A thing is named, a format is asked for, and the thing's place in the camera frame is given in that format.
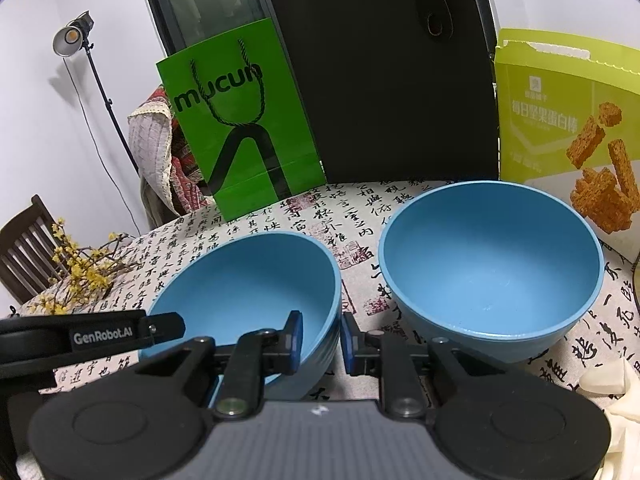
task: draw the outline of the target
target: bowl rim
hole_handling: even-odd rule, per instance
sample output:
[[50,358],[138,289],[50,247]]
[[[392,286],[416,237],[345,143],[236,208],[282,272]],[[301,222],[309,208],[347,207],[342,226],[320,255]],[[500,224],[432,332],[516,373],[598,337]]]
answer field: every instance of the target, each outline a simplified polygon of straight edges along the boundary
[[[411,207],[413,204],[417,203],[420,200],[423,200],[425,197],[433,193],[438,193],[443,191],[446,192],[447,190],[453,187],[477,186],[477,185],[484,185],[484,184],[490,184],[493,186],[519,187],[530,192],[538,193],[551,200],[554,200],[555,202],[561,204],[569,212],[571,212],[582,223],[585,229],[587,229],[587,232],[591,235],[591,239],[593,240],[593,243],[596,246],[596,250],[598,253],[598,279],[596,280],[596,285],[591,295],[589,296],[589,299],[584,303],[583,306],[580,307],[580,309],[578,309],[571,316],[567,317],[565,320],[558,322],[553,326],[544,328],[542,330],[536,330],[535,332],[527,332],[523,334],[495,334],[495,333],[489,333],[489,332],[478,332],[476,330],[470,330],[468,328],[455,326],[451,323],[443,322],[443,321],[437,320],[434,317],[426,316],[425,314],[421,313],[421,311],[418,311],[416,309],[416,305],[414,304],[414,302],[410,301],[400,291],[395,281],[391,278],[388,267],[386,266],[385,241],[386,241],[386,235],[388,234],[389,229],[391,229],[392,225],[394,224],[394,221],[400,216],[400,214],[405,209]],[[574,210],[572,207],[567,205],[565,202],[563,202],[559,198],[556,198],[555,196],[550,195],[545,191],[541,191],[531,186],[525,186],[524,184],[517,184],[515,182],[504,182],[501,180],[472,180],[469,182],[457,182],[455,184],[448,184],[445,186],[437,187],[436,189],[428,190],[427,192],[414,197],[412,200],[409,200],[409,202],[405,203],[392,215],[391,220],[387,223],[385,229],[382,231],[382,235],[380,236],[380,241],[378,243],[378,262],[380,263],[380,270],[382,271],[382,275],[384,276],[386,282],[391,288],[391,291],[393,292],[393,294],[395,294],[398,297],[398,299],[402,301],[406,305],[406,307],[410,309],[416,316],[424,318],[430,323],[436,326],[442,327],[446,330],[449,330],[453,333],[459,333],[461,335],[469,336],[475,339],[492,340],[492,341],[524,341],[524,340],[539,339],[543,336],[551,335],[555,332],[561,331],[566,327],[572,326],[587,312],[589,307],[593,305],[593,303],[595,302],[596,298],[600,293],[600,289],[602,288],[602,282],[604,279],[604,256],[602,254],[602,247],[600,245],[600,241],[598,240],[598,237],[596,236],[591,226],[586,222],[584,218],[582,218],[582,216],[580,216],[580,214],[576,210]]]
[[[203,259],[205,256],[207,256],[208,254],[211,254],[221,248],[224,248],[226,246],[229,246],[231,244],[234,244],[236,242],[240,242],[241,240],[246,240],[248,238],[255,238],[258,236],[273,236],[273,235],[287,235],[287,236],[293,236],[293,237],[297,237],[297,238],[301,238],[307,242],[311,242],[313,245],[315,245],[317,248],[319,248],[325,256],[327,256],[327,259],[330,263],[330,265],[332,266],[332,269],[334,271],[334,282],[335,282],[335,287],[334,287],[334,297],[332,300],[332,304],[331,307],[329,309],[329,314],[327,315],[327,318],[324,320],[324,325],[322,326],[320,332],[318,333],[318,336],[316,336],[316,339],[314,340],[313,344],[311,345],[310,349],[308,352],[306,352],[306,354],[302,354],[300,356],[300,366],[302,366],[302,364],[304,363],[304,361],[311,355],[313,354],[318,347],[320,346],[320,344],[322,343],[322,341],[324,341],[324,338],[326,337],[327,333],[329,332],[329,330],[331,329],[331,326],[334,324],[335,322],[335,318],[338,315],[338,307],[341,304],[341,297],[342,297],[342,275],[340,274],[340,268],[338,267],[338,263],[335,261],[334,255],[331,253],[331,251],[321,242],[319,242],[318,240],[316,240],[315,238],[313,238],[310,235],[306,235],[306,234],[302,234],[302,233],[297,233],[297,232],[292,232],[292,231],[285,231],[285,230],[273,230],[273,231],[267,231],[267,232],[262,232],[262,233],[254,233],[251,235],[245,235],[245,236],[241,236],[239,238],[236,238],[235,240],[228,240],[226,242],[224,242],[223,244],[220,244],[218,247],[210,250],[210,251],[206,251],[205,253],[201,254],[199,257],[197,257],[195,260],[193,260],[192,262],[188,263],[185,267],[183,267],[180,271],[176,272],[171,279],[167,282],[167,284],[162,288],[162,291],[153,299],[151,306],[149,307],[149,309],[146,311],[146,314],[149,316],[154,307],[156,306],[156,303],[158,302],[158,300],[160,299],[160,297],[162,296],[162,294],[164,294],[165,290],[168,289],[168,287],[174,282],[174,280],[176,280],[178,278],[178,276],[180,276],[183,272],[185,272],[187,269],[189,269],[189,267],[191,267],[192,265],[196,264],[198,261],[200,261],[201,259]],[[304,323],[305,323],[305,318],[304,316],[302,317],[302,330],[303,330],[303,337],[304,337]],[[142,357],[141,352],[143,350],[148,350],[147,348],[145,349],[140,349],[138,350],[138,359],[140,359]],[[281,374],[275,374],[272,376],[269,376],[265,379],[264,383],[268,384],[271,381],[275,380],[276,378],[280,377]]]

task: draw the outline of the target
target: black pole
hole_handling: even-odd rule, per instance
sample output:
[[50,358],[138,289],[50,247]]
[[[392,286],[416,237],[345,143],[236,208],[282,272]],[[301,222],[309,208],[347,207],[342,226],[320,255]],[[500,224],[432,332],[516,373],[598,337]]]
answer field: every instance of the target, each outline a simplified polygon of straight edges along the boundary
[[129,145],[127,144],[127,141],[124,140],[124,136],[122,135],[122,130],[120,129],[120,125],[118,124],[118,121],[116,120],[116,116],[113,115],[113,109],[111,108],[111,105],[113,104],[113,101],[111,101],[111,99],[109,99],[107,97],[107,95],[104,93],[104,88],[102,88],[102,83],[100,82],[100,78],[98,77],[98,72],[95,69],[94,60],[91,57],[91,49],[94,47],[94,44],[92,43],[91,45],[89,45],[88,41],[84,40],[82,42],[82,47],[84,48],[84,51],[86,52],[86,56],[89,58],[89,65],[91,65],[91,70],[92,70],[92,72],[94,72],[95,82],[98,83],[98,88],[100,89],[100,94],[102,94],[102,98],[104,99],[104,105],[107,107],[107,111],[109,112],[109,115],[111,117],[111,121],[113,121],[113,126],[116,128],[118,136],[120,137],[120,142],[122,143],[125,151],[127,152],[127,155],[129,155],[131,163],[133,164],[133,167],[136,169],[136,173],[137,173],[138,172],[138,165],[136,164],[136,161],[134,160],[133,155],[131,155],[131,150],[129,149]]

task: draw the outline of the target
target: white logo on box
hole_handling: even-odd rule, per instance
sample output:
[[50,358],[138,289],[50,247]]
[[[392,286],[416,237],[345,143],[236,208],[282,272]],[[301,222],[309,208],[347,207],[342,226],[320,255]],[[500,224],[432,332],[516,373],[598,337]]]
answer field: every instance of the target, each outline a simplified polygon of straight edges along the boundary
[[532,92],[542,92],[542,79],[533,75],[529,76],[529,90]]

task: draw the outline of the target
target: lamp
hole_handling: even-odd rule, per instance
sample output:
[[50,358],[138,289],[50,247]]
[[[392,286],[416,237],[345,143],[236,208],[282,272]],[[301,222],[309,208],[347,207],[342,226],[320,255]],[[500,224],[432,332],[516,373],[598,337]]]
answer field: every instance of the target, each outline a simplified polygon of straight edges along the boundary
[[122,135],[122,130],[118,125],[118,121],[113,114],[113,109],[111,108],[113,102],[111,101],[111,99],[107,98],[107,95],[104,93],[104,88],[102,87],[102,83],[100,82],[100,78],[98,77],[98,73],[95,69],[94,60],[91,57],[91,49],[94,47],[94,44],[89,44],[87,38],[89,36],[89,32],[93,27],[94,20],[92,20],[91,16],[89,16],[89,11],[80,14],[80,16],[78,16],[76,19],[69,22],[66,27],[62,27],[59,31],[57,31],[56,35],[53,37],[53,52],[61,57],[69,57],[75,54],[81,48],[84,48],[86,56],[89,59],[89,65],[91,66],[91,70],[94,73],[95,81],[98,83],[100,94],[102,95],[102,98],[104,100],[104,105],[107,107],[107,111],[109,112],[111,121],[113,121],[113,126],[116,128],[118,136],[120,137],[120,142],[127,152],[127,155],[129,155],[129,159],[131,160],[131,163],[133,164],[133,167],[137,172],[138,165],[133,159],[133,155],[131,155],[129,145],[126,143],[124,136]]

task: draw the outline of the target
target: calligraphy tablecloth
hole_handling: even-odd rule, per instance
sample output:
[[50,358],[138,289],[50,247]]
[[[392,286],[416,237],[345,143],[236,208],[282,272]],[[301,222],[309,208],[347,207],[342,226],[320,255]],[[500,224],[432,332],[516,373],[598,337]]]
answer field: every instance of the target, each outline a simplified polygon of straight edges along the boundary
[[[109,297],[84,312],[148,310],[171,277],[197,257],[244,235],[293,230],[313,236],[334,254],[342,273],[342,310],[354,314],[362,330],[382,329],[411,342],[424,342],[392,301],[378,265],[378,240],[391,215],[414,196],[445,182],[330,184],[223,223],[214,207],[178,218],[133,242],[132,257],[142,266],[122,276]],[[587,367],[620,357],[640,371],[640,320],[632,293],[632,263],[603,244],[605,280],[593,307],[555,346],[521,366],[544,380],[577,389]],[[456,272],[455,265],[450,272]],[[60,368],[65,391],[137,362],[137,353]],[[332,366],[307,399],[376,398],[375,378],[349,378],[338,346]],[[612,398],[594,399],[605,406]]]

